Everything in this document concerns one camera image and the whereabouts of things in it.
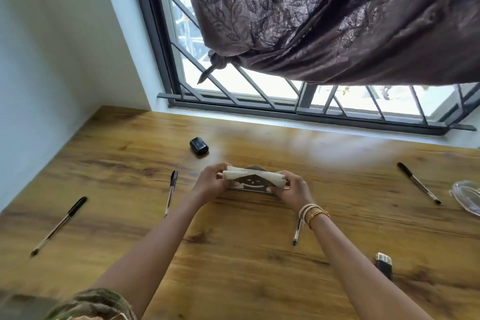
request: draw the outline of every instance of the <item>bracelet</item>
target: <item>bracelet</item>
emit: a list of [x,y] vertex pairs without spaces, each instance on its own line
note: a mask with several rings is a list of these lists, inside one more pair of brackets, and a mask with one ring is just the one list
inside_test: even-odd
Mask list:
[[310,229],[312,228],[312,227],[310,226],[310,222],[312,221],[313,218],[315,218],[315,216],[320,215],[320,214],[324,214],[324,215],[326,215],[328,218],[330,218],[330,214],[329,214],[328,211],[326,211],[326,210],[320,209],[320,210],[315,211],[313,214],[310,215],[310,217],[308,218],[308,221],[307,221],[307,225],[308,225],[308,227],[309,227]]
[[307,204],[303,208],[301,208],[300,212],[298,213],[298,218],[302,220],[303,224],[307,224],[307,222],[305,221],[305,215],[307,215],[308,211],[313,208],[318,208],[322,210],[322,208],[317,204]]

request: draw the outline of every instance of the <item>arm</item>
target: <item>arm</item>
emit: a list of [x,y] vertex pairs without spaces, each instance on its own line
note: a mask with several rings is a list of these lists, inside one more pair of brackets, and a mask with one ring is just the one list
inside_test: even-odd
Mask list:
[[113,263],[92,288],[107,288],[119,293],[140,319],[197,211],[233,184],[217,178],[217,173],[226,169],[227,163],[206,167],[177,208]]
[[[304,205],[315,203],[303,178],[282,171],[289,189],[271,187],[291,209],[298,213]],[[306,217],[315,212],[311,209]],[[326,215],[310,222],[353,308],[362,320],[432,320],[423,309],[389,281]]]

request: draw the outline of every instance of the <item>transparent plastic lid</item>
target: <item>transparent plastic lid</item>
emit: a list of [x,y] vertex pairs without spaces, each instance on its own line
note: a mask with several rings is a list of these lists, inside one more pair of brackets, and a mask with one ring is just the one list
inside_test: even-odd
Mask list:
[[480,184],[474,181],[457,181],[450,190],[452,195],[463,208],[480,216]]

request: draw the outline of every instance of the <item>window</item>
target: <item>window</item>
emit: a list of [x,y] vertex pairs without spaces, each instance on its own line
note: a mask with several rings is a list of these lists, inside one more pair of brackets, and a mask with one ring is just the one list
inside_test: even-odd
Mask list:
[[444,135],[480,102],[480,84],[312,86],[228,65],[210,67],[190,0],[139,0],[171,106]]

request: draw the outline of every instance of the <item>white bracelet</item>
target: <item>white bracelet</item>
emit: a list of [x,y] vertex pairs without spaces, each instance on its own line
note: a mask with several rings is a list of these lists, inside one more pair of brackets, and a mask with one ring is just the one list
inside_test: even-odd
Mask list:
[[303,224],[307,224],[305,221],[305,215],[308,213],[310,209],[313,209],[313,208],[318,208],[322,210],[322,208],[317,204],[307,204],[303,208],[301,208],[300,212],[298,213],[298,218],[302,220]]

